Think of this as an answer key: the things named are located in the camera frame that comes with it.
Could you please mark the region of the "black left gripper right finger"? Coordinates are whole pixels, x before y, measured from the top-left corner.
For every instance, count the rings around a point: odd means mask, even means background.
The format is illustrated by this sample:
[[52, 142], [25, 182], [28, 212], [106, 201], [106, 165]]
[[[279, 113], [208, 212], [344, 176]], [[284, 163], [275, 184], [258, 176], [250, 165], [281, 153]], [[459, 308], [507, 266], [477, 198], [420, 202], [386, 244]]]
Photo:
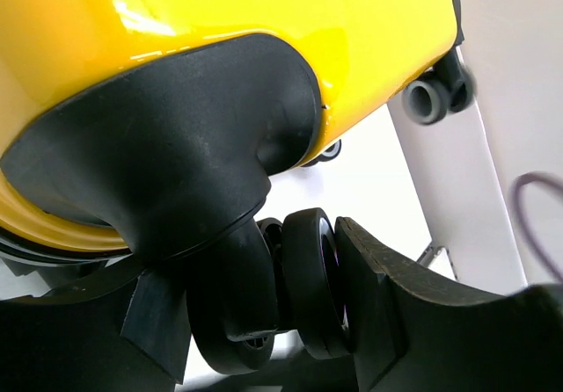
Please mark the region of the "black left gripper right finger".
[[468, 287], [336, 221], [362, 391], [559, 391], [562, 288], [508, 296]]

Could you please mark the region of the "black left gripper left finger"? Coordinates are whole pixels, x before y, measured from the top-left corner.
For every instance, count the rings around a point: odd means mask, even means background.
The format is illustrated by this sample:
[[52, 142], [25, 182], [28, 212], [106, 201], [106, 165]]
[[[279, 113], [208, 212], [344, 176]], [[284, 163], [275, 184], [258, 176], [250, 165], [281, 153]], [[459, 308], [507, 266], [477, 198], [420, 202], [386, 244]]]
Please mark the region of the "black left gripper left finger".
[[1, 303], [3, 391], [172, 391], [190, 343], [186, 289], [123, 259]]

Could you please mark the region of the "yellow hard-shell suitcase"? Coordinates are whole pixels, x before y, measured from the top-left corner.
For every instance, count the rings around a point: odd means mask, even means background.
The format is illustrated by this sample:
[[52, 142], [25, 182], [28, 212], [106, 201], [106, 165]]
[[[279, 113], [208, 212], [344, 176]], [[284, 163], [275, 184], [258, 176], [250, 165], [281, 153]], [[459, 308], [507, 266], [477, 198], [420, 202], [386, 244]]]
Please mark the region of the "yellow hard-shell suitcase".
[[460, 0], [1, 0], [1, 241], [182, 258], [255, 230], [462, 42]]

